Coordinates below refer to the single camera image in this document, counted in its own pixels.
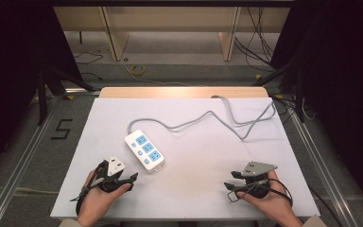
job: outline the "white table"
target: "white table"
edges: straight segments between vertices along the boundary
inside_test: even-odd
[[[237,121],[255,119],[271,99],[230,98]],[[121,179],[139,173],[132,191],[117,200],[105,218],[117,220],[242,220],[265,216],[246,202],[231,203],[224,182],[242,184],[232,177],[248,161],[278,166],[298,217],[319,215],[278,114],[257,123],[242,141],[214,117],[177,132],[154,122],[139,122],[142,130],[165,157],[163,169],[148,174],[124,142],[129,122],[152,117],[178,125],[214,111],[230,121],[224,103],[215,98],[97,98],[63,182],[52,218],[74,218],[75,198],[88,173],[114,154],[127,168]],[[239,129],[244,134],[247,127]]]

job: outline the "power strip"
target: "power strip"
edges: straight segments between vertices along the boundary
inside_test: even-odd
[[[142,131],[137,130],[126,136],[125,141],[148,173],[161,170],[164,156]]]

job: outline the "floor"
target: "floor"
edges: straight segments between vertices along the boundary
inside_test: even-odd
[[[76,61],[84,81],[95,88],[174,85],[169,82],[191,86],[250,86],[257,76],[269,74],[264,69],[271,70],[261,61],[250,60],[250,65],[254,66],[248,66],[246,55],[236,48],[232,60],[224,61],[215,33],[131,33],[121,61],[113,61],[103,33],[83,32],[82,44],[78,32],[65,34],[75,57],[79,55]],[[238,34],[237,37],[247,44],[251,34]],[[273,48],[278,35],[266,34],[266,38]],[[253,41],[251,50],[266,57],[259,39]],[[132,77],[125,69],[132,65],[144,65],[146,72],[140,78]],[[279,80],[265,86],[269,94],[278,92]],[[70,82],[64,81],[63,85],[74,93],[61,97],[51,96],[46,91],[49,116],[42,126],[37,125],[38,100],[31,100],[7,151],[0,157],[0,226],[60,224],[59,220],[49,217],[50,211],[98,95],[83,93]],[[285,111],[284,105],[276,102],[276,106],[280,113]],[[305,123],[301,124],[295,114],[287,111],[281,114],[281,119],[302,173],[318,194],[314,193],[314,200],[321,218],[327,226],[338,226],[332,214],[344,226],[363,226],[363,194],[336,156],[321,122],[313,116],[314,113],[308,112]],[[63,128],[71,129],[70,132],[66,139],[52,139],[64,136],[63,131],[56,131],[63,119],[71,119],[61,124]],[[102,220],[97,226],[105,223],[108,221]],[[259,221],[259,226],[263,227],[273,224],[269,220]],[[163,225],[145,223],[145,226]]]

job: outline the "gray cable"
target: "gray cable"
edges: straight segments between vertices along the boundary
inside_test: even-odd
[[[153,119],[153,118],[140,118],[140,119],[135,119],[133,121],[131,121],[128,125],[128,133],[131,133],[131,127],[134,123],[136,122],[139,122],[139,121],[153,121],[153,122],[157,122],[161,125],[163,125],[165,128],[169,129],[169,130],[175,130],[177,128],[181,128],[183,126],[186,126],[186,125],[189,125],[189,124],[194,124],[194,123],[197,123],[199,122],[202,118],[204,118],[207,114],[211,114],[213,115],[220,123],[222,123],[226,128],[228,128],[230,131],[232,131],[238,138],[240,138],[241,140],[244,140],[247,138],[247,136],[250,134],[250,131],[252,129],[252,127],[259,121],[265,121],[265,120],[269,120],[271,119],[275,113],[276,113],[276,109],[274,107],[273,104],[273,101],[271,101],[267,107],[262,111],[262,113],[253,121],[247,121],[247,122],[237,122],[235,119],[234,119],[234,116],[233,116],[233,111],[232,111],[232,108],[230,107],[230,103],[229,103],[229,100],[225,97],[221,97],[219,96],[223,101],[225,101],[227,103],[227,107],[228,107],[228,111],[229,111],[229,114],[231,115],[232,117],[232,120],[234,122],[234,124],[237,124],[238,127],[242,127],[242,126],[247,126],[247,125],[250,125],[249,129],[247,130],[246,134],[244,136],[240,136],[238,134],[237,131],[235,131],[231,126],[229,126],[226,122],[224,122],[222,119],[219,118],[219,116],[216,115],[215,112],[213,111],[207,111],[206,113],[204,113],[203,115],[201,115],[200,117],[194,119],[194,120],[191,120],[191,121],[188,121],[188,122],[185,122],[185,123],[182,123],[178,126],[168,126],[166,125],[164,122],[162,121],[159,121],[157,119]],[[264,118],[264,119],[261,119],[261,117],[268,111],[269,107],[272,107],[273,109],[273,113],[271,116],[267,117],[267,118]]]

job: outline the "hand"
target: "hand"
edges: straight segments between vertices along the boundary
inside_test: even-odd
[[[94,171],[91,171],[84,186],[88,184],[93,175]],[[81,205],[78,223],[84,227],[93,226],[107,213],[112,202],[128,191],[130,186],[130,183],[123,184],[111,193],[104,192],[99,187],[92,188]]]
[[[278,176],[274,170],[271,170],[268,173],[268,178],[279,181]],[[269,181],[269,184],[270,188],[286,194],[285,188],[281,184],[275,181]],[[276,221],[283,227],[303,226],[303,223],[294,214],[289,201],[276,193],[269,192],[262,199],[257,199],[254,196],[244,192],[238,192],[237,196],[256,206],[269,219]]]

